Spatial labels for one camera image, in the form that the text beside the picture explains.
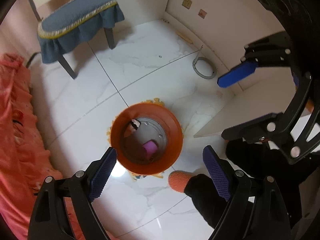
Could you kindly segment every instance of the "person's foot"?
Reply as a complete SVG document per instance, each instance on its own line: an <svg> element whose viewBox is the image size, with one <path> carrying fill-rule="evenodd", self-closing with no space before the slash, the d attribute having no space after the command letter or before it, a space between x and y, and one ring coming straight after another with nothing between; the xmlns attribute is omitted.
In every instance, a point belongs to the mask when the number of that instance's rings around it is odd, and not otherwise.
<svg viewBox="0 0 320 240"><path fill-rule="evenodd" d="M184 189L191 177L192 175L185 171L171 172L168 177L169 186L177 192L184 193Z"/></svg>

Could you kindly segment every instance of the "chair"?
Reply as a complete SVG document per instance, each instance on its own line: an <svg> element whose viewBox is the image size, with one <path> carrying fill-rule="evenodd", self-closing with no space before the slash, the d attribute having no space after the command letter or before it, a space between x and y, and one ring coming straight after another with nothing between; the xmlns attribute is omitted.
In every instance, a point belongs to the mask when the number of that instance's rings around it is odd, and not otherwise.
<svg viewBox="0 0 320 240"><path fill-rule="evenodd" d="M37 36L41 47L43 63L58 61L75 79L64 54L74 50L80 43L91 40L104 28L110 49L115 47L112 28L124 20L116 0L71 0L41 19L37 8L50 0L29 0L38 20Z"/></svg>

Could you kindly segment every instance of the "marble tile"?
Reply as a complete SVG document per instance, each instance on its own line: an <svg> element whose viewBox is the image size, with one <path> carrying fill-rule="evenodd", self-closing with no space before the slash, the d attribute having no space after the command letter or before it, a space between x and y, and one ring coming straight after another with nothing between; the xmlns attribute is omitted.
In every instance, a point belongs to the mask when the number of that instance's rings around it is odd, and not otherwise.
<svg viewBox="0 0 320 240"><path fill-rule="evenodd" d="M116 94L60 135L49 147L54 167L69 177L100 159L109 147L106 131L124 108ZM184 198L168 186L173 168L164 172L163 179L147 176L137 181L122 168L117 164L101 197L93 202L101 223L115 236L148 223Z"/></svg>
<svg viewBox="0 0 320 240"><path fill-rule="evenodd" d="M149 74L120 91L128 105L160 98L177 117L184 132L183 149L173 165L176 170L204 172L202 150L212 145L218 155L225 150L220 136L193 138L234 96L230 89L217 86L217 78L199 77L192 68L196 53L181 58Z"/></svg>
<svg viewBox="0 0 320 240"><path fill-rule="evenodd" d="M75 80L58 62L42 64L40 56L30 66L32 103L47 146L90 109L117 92L88 43L80 44L65 58L78 72Z"/></svg>
<svg viewBox="0 0 320 240"><path fill-rule="evenodd" d="M213 233L195 209L191 198L185 197L163 215L126 235L120 240L207 240Z"/></svg>
<svg viewBox="0 0 320 240"><path fill-rule="evenodd" d="M181 39L163 20L115 33L114 38L117 46L113 50L108 48L102 30L89 44L118 90L198 50Z"/></svg>

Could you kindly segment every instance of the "silver bolt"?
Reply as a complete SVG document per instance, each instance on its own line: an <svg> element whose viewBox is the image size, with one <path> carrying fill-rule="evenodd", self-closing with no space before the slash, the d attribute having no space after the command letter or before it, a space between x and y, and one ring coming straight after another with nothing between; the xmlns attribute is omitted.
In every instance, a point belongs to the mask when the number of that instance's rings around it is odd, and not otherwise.
<svg viewBox="0 0 320 240"><path fill-rule="evenodd" d="M304 75L305 75L305 77L307 79L311 79L311 73L310 72L306 72Z"/></svg>
<svg viewBox="0 0 320 240"><path fill-rule="evenodd" d="M276 129L276 124L274 122L270 122L267 125L268 132L273 132Z"/></svg>
<svg viewBox="0 0 320 240"><path fill-rule="evenodd" d="M244 173L243 173L243 171L241 171L241 170L236 170L236 175L237 175L238 177L242 177L242 176L244 175Z"/></svg>
<svg viewBox="0 0 320 240"><path fill-rule="evenodd" d="M76 177L81 178L84 175L84 171L77 171Z"/></svg>
<svg viewBox="0 0 320 240"><path fill-rule="evenodd" d="M300 155L300 148L298 146L295 146L291 149L290 155L292 158L296 158Z"/></svg>
<svg viewBox="0 0 320 240"><path fill-rule="evenodd" d="M267 181L269 181L269 182L274 182L275 179L274 179L273 177L271 177L271 176L268 176L268 177L267 177Z"/></svg>
<svg viewBox="0 0 320 240"><path fill-rule="evenodd" d="M44 180L46 183L49 183L52 181L52 177L49 176L49 177L46 177L45 180Z"/></svg>

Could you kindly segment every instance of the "pink object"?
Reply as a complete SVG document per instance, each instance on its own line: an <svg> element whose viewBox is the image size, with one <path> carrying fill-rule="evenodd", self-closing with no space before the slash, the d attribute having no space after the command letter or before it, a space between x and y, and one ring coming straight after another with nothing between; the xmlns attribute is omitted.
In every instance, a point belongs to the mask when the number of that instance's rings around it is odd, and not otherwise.
<svg viewBox="0 0 320 240"><path fill-rule="evenodd" d="M150 160L153 154L158 150L158 146L153 141L146 142L142 147L147 151L147 160Z"/></svg>
<svg viewBox="0 0 320 240"><path fill-rule="evenodd" d="M0 59L0 213L19 240L27 240L34 193L47 176L63 178L51 166L50 152L44 149L36 127L30 71L23 60L16 54ZM76 239L85 240L70 198L66 198L66 207Z"/></svg>

